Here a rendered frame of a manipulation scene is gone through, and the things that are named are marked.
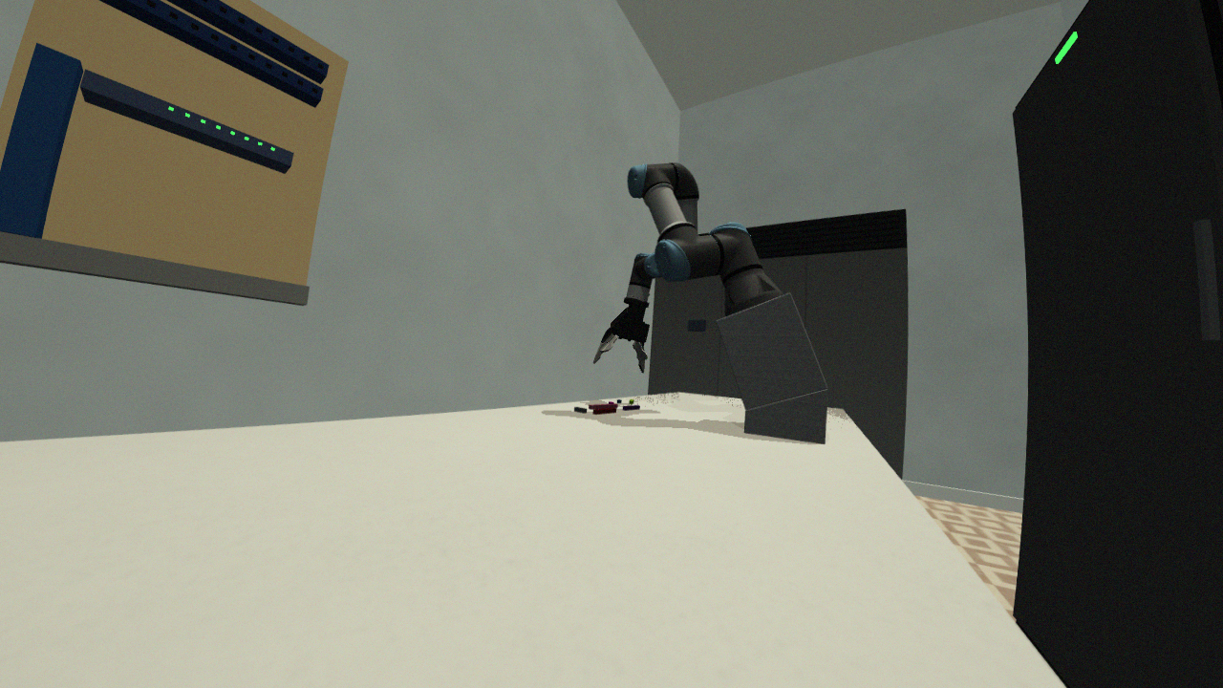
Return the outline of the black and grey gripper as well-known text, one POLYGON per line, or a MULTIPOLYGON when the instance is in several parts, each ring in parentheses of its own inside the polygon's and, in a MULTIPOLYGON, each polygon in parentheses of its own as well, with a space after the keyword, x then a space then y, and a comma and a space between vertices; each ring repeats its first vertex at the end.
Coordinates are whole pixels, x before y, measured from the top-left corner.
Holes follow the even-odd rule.
POLYGON ((614 325, 607 330, 607 334, 604 334, 600 340, 600 347, 597 349, 593 364, 597 364, 598 358, 614 347, 614 341, 616 341, 616 336, 619 336, 619 339, 627 339, 627 341, 634 340, 634 349, 636 349, 638 358, 638 370, 645 371, 645 360, 648 358, 645 353, 645 341, 648 336, 649 325, 645 325, 643 318, 645 310, 648 308, 648 302, 627 299, 627 297, 625 297, 624 302, 629 304, 627 317, 616 319, 614 325), (631 321, 629 321, 629 319, 631 319, 631 321))

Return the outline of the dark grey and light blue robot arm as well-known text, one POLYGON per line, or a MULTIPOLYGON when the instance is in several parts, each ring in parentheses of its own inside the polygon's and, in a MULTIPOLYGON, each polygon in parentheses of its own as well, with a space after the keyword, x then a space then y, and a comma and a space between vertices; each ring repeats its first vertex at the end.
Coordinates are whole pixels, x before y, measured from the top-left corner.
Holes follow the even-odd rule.
POLYGON ((708 235, 698 235, 698 187, 682 164, 634 166, 627 174, 627 189, 634 199, 645 200, 660 233, 654 253, 634 258, 627 299, 647 302, 656 277, 684 282, 715 275, 720 275, 725 288, 725 317, 781 296, 781 288, 763 271, 742 224, 720 224, 708 235))

